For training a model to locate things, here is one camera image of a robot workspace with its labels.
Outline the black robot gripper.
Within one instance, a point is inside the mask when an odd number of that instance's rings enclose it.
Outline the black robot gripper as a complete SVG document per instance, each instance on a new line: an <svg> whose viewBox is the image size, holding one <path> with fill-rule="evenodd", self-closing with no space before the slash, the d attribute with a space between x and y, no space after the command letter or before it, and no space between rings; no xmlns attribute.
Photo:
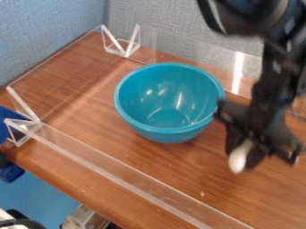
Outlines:
<svg viewBox="0 0 306 229"><path fill-rule="evenodd" d="M303 145L286 125L286 105L253 101L249 106L229 100L218 102L215 117L226 125L226 154L243 144L254 143L246 169L254 169L267 156L277 156L289 165L298 162Z"/></svg>

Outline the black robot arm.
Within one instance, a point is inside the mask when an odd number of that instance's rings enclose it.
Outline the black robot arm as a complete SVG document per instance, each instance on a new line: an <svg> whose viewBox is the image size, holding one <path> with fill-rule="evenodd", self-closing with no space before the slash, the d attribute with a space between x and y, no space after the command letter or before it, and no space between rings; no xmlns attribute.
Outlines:
<svg viewBox="0 0 306 229"><path fill-rule="evenodd" d="M229 167L238 174L265 157L295 164L305 147L286 125L294 99L306 95L306 2L197 0L205 22L222 35L262 39L262 72L247 106L223 99L215 117L226 125Z"/></svg>

